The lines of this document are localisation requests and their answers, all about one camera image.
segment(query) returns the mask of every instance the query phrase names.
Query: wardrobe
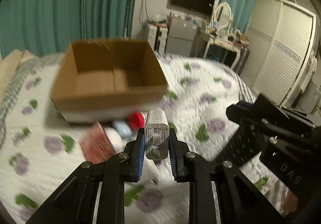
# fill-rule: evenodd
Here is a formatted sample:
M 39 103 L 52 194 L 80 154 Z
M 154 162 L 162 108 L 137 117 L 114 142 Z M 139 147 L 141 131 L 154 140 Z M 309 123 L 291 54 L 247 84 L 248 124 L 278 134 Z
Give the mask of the wardrobe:
M 284 105 L 307 71 L 316 15 L 287 0 L 256 0 L 247 36 L 250 55 L 241 78 Z

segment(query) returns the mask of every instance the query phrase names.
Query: red bottle cap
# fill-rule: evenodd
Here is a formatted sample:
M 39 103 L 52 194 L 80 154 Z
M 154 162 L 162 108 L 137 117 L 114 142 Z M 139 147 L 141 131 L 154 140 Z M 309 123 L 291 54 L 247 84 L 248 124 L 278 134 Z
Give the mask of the red bottle cap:
M 144 127 L 145 123 L 146 123 L 145 117 L 139 112 L 133 113 L 128 120 L 128 124 L 130 128 L 134 131 Z

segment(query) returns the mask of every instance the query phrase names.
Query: open cardboard box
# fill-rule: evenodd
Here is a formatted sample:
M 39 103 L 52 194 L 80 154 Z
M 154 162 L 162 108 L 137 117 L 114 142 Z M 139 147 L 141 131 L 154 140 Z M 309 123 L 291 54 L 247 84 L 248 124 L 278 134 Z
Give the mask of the open cardboard box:
M 108 121 L 157 109 L 167 81 L 148 41 L 71 43 L 51 90 L 68 122 Z

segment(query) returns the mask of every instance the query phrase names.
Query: bedspread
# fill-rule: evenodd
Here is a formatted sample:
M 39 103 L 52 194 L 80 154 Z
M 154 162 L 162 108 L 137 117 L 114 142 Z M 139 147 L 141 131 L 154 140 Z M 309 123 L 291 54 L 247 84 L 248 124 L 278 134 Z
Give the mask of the bedspread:
M 78 144 L 85 127 L 70 126 L 49 97 L 61 58 L 27 61 L 18 68 L 1 103 L 0 200 L 17 223 L 25 223 L 85 160 Z M 160 108 L 170 126 L 190 150 L 207 160 L 215 158 L 238 128 L 225 109 L 240 99 L 253 103 L 251 91 L 219 63 L 178 56 L 158 59 L 169 83 Z M 144 164 L 142 180 L 126 184 L 125 223 L 187 223 L 188 184 L 175 183 L 169 158 L 152 167 L 153 174 L 148 175 Z M 252 182 L 266 178 L 264 193 L 278 181 L 258 156 L 242 171 Z M 278 190 L 276 207 L 283 196 Z

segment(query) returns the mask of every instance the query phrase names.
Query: white louvered door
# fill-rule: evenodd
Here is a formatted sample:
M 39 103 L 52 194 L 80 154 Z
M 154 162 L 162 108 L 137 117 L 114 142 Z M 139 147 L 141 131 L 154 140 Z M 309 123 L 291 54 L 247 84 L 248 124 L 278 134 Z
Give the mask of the white louvered door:
M 256 0 L 247 36 L 250 41 L 250 55 L 241 78 L 252 85 L 272 47 L 272 39 L 282 2 L 278 0 Z
M 280 26 L 266 62 L 253 83 L 281 104 L 295 81 L 305 59 L 312 31 L 312 17 L 284 3 Z

